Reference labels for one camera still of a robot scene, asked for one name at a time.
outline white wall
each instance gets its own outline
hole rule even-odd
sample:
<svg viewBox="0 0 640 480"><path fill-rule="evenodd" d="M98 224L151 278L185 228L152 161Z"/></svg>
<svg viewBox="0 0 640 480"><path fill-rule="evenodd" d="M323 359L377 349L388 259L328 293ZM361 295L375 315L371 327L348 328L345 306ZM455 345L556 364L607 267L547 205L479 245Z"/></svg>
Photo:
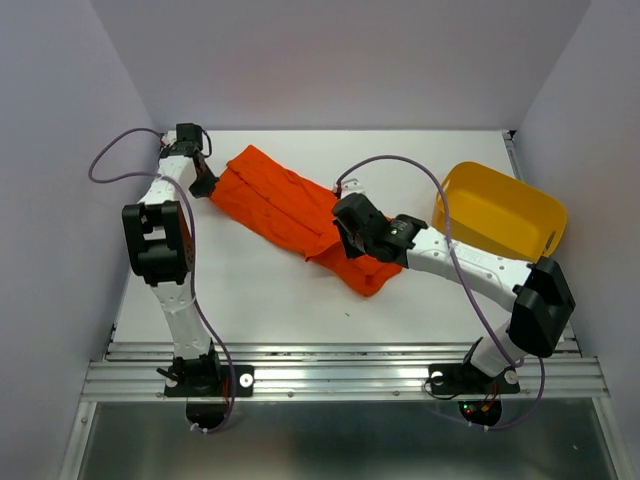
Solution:
<svg viewBox="0 0 640 480"><path fill-rule="evenodd" d="M640 2L594 0L516 145L525 179L569 212L557 257L573 326L600 358L640 469Z"/></svg>
<svg viewBox="0 0 640 480"><path fill-rule="evenodd" d="M126 266L120 209L141 185L86 169L121 130L149 126L86 0L0 8L0 476L57 476L89 358L103 350ZM143 167L135 138L102 172Z"/></svg>
<svg viewBox="0 0 640 480"><path fill-rule="evenodd" d="M164 128L516 128L589 3L92 1Z"/></svg>

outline yellow basket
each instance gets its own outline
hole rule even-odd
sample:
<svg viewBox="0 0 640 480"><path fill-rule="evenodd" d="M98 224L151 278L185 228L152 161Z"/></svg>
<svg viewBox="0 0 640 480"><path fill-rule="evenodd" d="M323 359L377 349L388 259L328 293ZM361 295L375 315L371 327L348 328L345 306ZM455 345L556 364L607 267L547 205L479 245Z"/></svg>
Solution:
<svg viewBox="0 0 640 480"><path fill-rule="evenodd" d="M442 184L451 234L496 255L535 262L551 254L564 232L567 211L555 198L475 162L456 165ZM440 194L432 224L444 232Z"/></svg>

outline crumpled fabric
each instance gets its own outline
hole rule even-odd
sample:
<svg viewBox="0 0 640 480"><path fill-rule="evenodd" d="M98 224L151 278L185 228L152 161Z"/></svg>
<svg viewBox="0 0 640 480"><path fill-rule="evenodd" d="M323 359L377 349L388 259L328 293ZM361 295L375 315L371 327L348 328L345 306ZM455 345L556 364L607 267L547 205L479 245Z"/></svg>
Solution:
<svg viewBox="0 0 640 480"><path fill-rule="evenodd" d="M368 256L348 259L333 224L333 193L252 145L227 164L210 198L237 222L328 268L361 295L375 294L402 270Z"/></svg>

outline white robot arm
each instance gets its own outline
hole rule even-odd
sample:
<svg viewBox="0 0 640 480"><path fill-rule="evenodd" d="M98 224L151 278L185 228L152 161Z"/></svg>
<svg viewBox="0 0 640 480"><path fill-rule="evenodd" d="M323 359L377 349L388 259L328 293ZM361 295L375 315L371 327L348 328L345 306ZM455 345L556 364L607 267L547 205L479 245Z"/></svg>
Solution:
<svg viewBox="0 0 640 480"><path fill-rule="evenodd" d="M158 369L167 378L165 395L173 397L222 396L230 377L230 367L220 365L196 308L192 287L195 240L180 205L180 192L162 178L190 185L195 198L213 193L218 178L205 162L203 134L198 125L177 125L176 141L161 151L159 177L138 203L122 210L131 267L158 298L173 338L172 365L168 370ZM236 365L236 373L239 370L253 373L250 366ZM240 386L237 394L250 396L252 387Z"/></svg>
<svg viewBox="0 0 640 480"><path fill-rule="evenodd" d="M333 214L347 257L367 254L460 282L442 233L408 215L387 219L357 180L343 184ZM507 259L455 241L452 248L469 287L511 312L511 319L495 331L507 356L515 362L527 354L551 356L575 308L558 263L547 257L535 264ZM512 365L490 337L480 338L462 365L430 368L443 374L432 385L440 395L484 393L493 382L500 383L501 393L519 391L517 382L504 380Z"/></svg>

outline purple cable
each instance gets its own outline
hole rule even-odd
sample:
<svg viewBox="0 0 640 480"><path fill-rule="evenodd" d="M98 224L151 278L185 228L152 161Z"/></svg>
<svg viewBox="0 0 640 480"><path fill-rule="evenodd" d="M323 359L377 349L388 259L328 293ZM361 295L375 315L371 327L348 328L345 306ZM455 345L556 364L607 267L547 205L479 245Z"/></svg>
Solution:
<svg viewBox="0 0 640 480"><path fill-rule="evenodd" d="M150 128L132 128L131 130L127 130L126 132L121 133L116 138L111 140L111 142L109 142L109 144L106 147L104 147L100 151L100 153L98 153L98 155L96 155L96 157L91 162L91 165L89 166L89 171L87 172L87 176L89 177L89 180L91 180L92 182L99 183L101 185L108 184L108 183L115 183L120 180L124 180L125 178L132 178L132 177L150 177L154 179L159 178L173 185L176 188L176 191L178 192L178 194L180 195L180 198L182 198L182 201L187 209L187 216L189 217L189 230L191 231L191 236L193 237L193 256L195 258L195 255L196 255L195 217L193 215L193 210L191 208L191 203L189 202L189 198L187 197L187 194L185 193L184 189L180 186L180 184L177 181L175 181L171 177L165 177L155 172L153 173L152 172L129 172L129 173L117 175L115 177L106 178L106 179L100 179L93 176L93 170L95 169L98 161L100 161L100 159L104 156L104 154L107 153L111 149L111 147L113 147L116 143L118 143L124 137L135 132L153 133L159 139L162 139L161 133L156 132L155 130L152 130ZM212 428L210 430L202 429L197 424L193 424L189 422L192 429L197 430L200 433L209 434L209 433L214 433L219 431L229 421L229 418L231 417L231 413L233 412L233 407L236 403L236 393L237 393L238 382L237 382L235 368L233 367L233 361L231 360L231 354L229 353L229 349L227 348L226 344L222 341L222 339L218 336L216 331L213 329L213 326L211 325L211 323L209 323L209 320L207 320L207 317L205 316L204 312L202 311L202 307L200 306L200 302L198 301L198 297L196 295L195 264L194 264L193 274L191 275L191 294L193 295L194 305L195 305L196 311L198 312L198 315L200 315L200 319L202 320L202 323L204 323L204 326L207 328L207 330L209 330L209 333L211 333L211 335L216 340L216 342L218 342L218 345L220 345L220 348L222 348L222 351L224 352L224 355L227 358L227 362L229 364L229 372L231 374L231 397L229 399L229 408L227 409L227 413L224 419L222 420L222 422L220 422L220 424L217 427Z"/></svg>
<svg viewBox="0 0 640 480"><path fill-rule="evenodd" d="M445 224L445 238L447 239L447 248L449 249L449 253L451 255L451 261L453 262L453 266L454 266L454 268L456 270L456 274L458 275L458 278L460 279L460 285L462 285L462 289L466 293L467 298L469 299L469 302L471 303L471 306L475 310L476 314L478 315L478 318L482 322L483 327L485 328L485 330L489 334L489 337L491 337L491 340L493 340L493 343L498 348L498 350L500 351L500 353L502 354L504 359L509 363L509 365L511 365L512 368L516 368L516 367L522 366L524 364L524 360L522 360L522 361L520 361L518 363L515 363L513 361L511 356L507 353L507 351L505 350L504 346L500 342L500 339L498 339L498 337L496 336L496 333L491 328L491 325L489 325L489 321L485 317L484 312L480 308L480 305L478 305L478 302L476 301L476 298L473 295L473 291L471 290L471 287L469 286L469 283L467 282L467 279L466 279L466 277L464 275L464 272L462 271L462 267L460 266L460 262L458 260L458 256L456 255L455 247L453 245L453 237L451 236L451 214L449 213L449 202L447 200L447 195L446 195L444 189L442 188L442 185L440 184L440 182L436 178L436 176L433 173L431 173L431 170L429 170L427 167L425 167L421 163L418 163L415 160L412 160L412 159L407 158L407 157L403 157L401 155L376 155L375 157L370 157L370 158L367 158L365 160L362 160L361 162L356 163L352 167L349 167L342 175L340 175L338 177L338 179L336 180L336 189L337 189L338 193L340 193L340 191L342 190L342 181L346 178L347 175L353 173L358 168L360 168L360 167L362 167L362 166L364 166L364 165L366 165L368 163L375 162L377 160L398 160L398 161L405 162L405 163L408 163L410 165L413 165L414 167L417 167L420 170L422 170L424 173L426 173L427 176L433 182L433 184L436 186L436 188L438 189L438 193L440 194L440 197L442 198L442 204L444 206L444 224ZM514 425L518 425L522 421L526 420L529 417L529 415L531 415L533 413L533 411L538 407L538 404L540 403L540 400L542 399L542 394L544 392L545 375L546 375L545 369L544 369L544 363L542 362L542 358L538 358L538 360L540 361L540 390L538 391L538 396L536 397L536 400L534 401L533 406L531 407L531 409L525 415L520 417L518 420L514 420L513 422L509 422L509 423L507 423L505 425L501 425L501 426L498 426L498 427L491 427L490 428L491 430L504 430L504 429L513 427Z"/></svg>

